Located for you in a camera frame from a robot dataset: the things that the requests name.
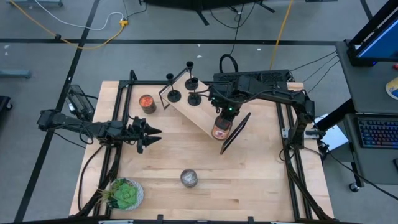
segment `computer monitor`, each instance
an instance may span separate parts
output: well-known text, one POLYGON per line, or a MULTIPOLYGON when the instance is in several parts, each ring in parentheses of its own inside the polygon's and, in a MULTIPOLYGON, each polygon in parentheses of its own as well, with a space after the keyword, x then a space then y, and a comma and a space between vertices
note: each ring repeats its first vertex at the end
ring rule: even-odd
POLYGON ((388 1, 349 42, 353 66, 398 62, 398 1, 388 1))

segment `white cable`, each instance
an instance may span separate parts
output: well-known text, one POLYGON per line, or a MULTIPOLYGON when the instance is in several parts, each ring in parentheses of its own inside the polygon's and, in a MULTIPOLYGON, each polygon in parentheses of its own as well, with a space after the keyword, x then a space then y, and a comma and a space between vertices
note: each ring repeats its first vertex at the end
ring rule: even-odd
POLYGON ((55 15, 53 15, 50 11, 48 11, 46 8, 44 8, 37 0, 35 0, 35 2, 36 2, 44 11, 46 11, 48 14, 50 14, 54 19, 56 19, 56 20, 62 22, 63 24, 70 25, 70 26, 74 26, 74 27, 79 27, 79 28, 87 28, 87 29, 89 29, 89 30, 94 30, 94 31, 103 30, 103 29, 106 27, 107 23, 108 23, 109 17, 112 16, 113 14, 122 15, 122 18, 121 18, 121 19, 124 19, 123 13, 121 13, 121 12, 112 12, 111 14, 109 14, 109 15, 107 16, 105 25, 104 25, 102 28, 100 28, 100 29, 94 29, 94 28, 91 28, 91 27, 80 26, 80 25, 71 24, 71 23, 69 23, 69 22, 62 21, 62 20, 60 20, 59 18, 57 18, 55 15))

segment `wooden tabletop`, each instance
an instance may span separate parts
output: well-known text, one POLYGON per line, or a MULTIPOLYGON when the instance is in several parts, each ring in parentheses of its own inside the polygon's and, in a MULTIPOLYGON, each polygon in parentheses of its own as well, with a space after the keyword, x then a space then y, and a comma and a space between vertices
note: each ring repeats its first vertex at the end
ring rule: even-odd
MULTIPOLYGON (((159 134, 162 140, 144 149, 143 154, 138 154, 135 146, 123 144, 118 176, 139 182, 145 196, 137 210, 113 210, 111 218, 156 219, 158 214, 163 214, 166 220, 244 221, 253 216, 255 221, 293 221, 287 172, 279 159, 282 141, 275 103, 253 100, 242 106, 242 114, 251 112, 252 115, 241 134, 221 156, 222 142, 212 139, 174 107, 163 109, 158 94, 163 87, 134 85, 132 88, 130 115, 147 118, 152 127, 162 130, 159 134), (139 98, 144 94, 154 97, 155 113, 145 114, 139 106, 139 98), (195 188, 186 189, 180 182, 184 169, 197 172, 199 182, 195 188)), ((303 84, 288 83, 288 87, 301 90, 303 84)), ((118 82, 103 82, 94 121, 111 120, 117 91, 118 82)), ((121 120, 123 104, 118 120, 121 120)), ((283 109, 288 127, 285 106, 283 109)), ((99 146, 97 141, 87 146, 82 167, 99 146)), ((314 140, 306 140, 305 146, 318 150, 314 140)), ((97 189, 104 152, 103 149, 95 156, 86 169, 82 205, 97 189)), ((309 150, 301 150, 301 155, 308 191, 325 213, 333 217, 319 156, 309 150)), ((78 212, 78 184, 70 214, 78 212)), ((305 217, 298 189, 297 198, 300 214, 305 217)))

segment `black candle holder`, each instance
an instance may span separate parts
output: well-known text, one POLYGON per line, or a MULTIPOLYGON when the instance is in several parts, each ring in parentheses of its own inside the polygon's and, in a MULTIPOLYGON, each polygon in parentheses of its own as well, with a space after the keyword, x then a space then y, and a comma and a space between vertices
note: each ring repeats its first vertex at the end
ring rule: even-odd
POLYGON ((166 75, 166 78, 169 81, 170 86, 172 87, 172 91, 170 91, 167 94, 167 99, 170 102, 175 103, 175 102, 178 102, 178 101, 181 100, 181 93, 178 90, 174 90, 174 88, 173 88, 173 77, 174 77, 174 75, 171 74, 171 73, 166 75))
POLYGON ((193 68, 193 62, 187 62, 187 69, 189 71, 189 76, 190 78, 185 81, 185 88, 187 90, 196 90, 198 88, 198 82, 193 82, 192 81, 192 68, 193 68))
MULTIPOLYGON (((191 81, 194 85, 198 86, 198 78, 191 78, 191 81)), ((195 89, 193 90, 193 93, 188 96, 188 103, 191 106, 198 106, 201 103, 201 96, 196 93, 195 89)))

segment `keyboard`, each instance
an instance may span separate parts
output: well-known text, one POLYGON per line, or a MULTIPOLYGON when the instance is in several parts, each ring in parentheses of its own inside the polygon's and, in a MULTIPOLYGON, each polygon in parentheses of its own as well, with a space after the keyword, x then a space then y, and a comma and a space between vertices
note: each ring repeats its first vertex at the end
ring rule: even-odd
POLYGON ((362 147, 398 149, 398 117, 358 117, 356 124, 362 147))

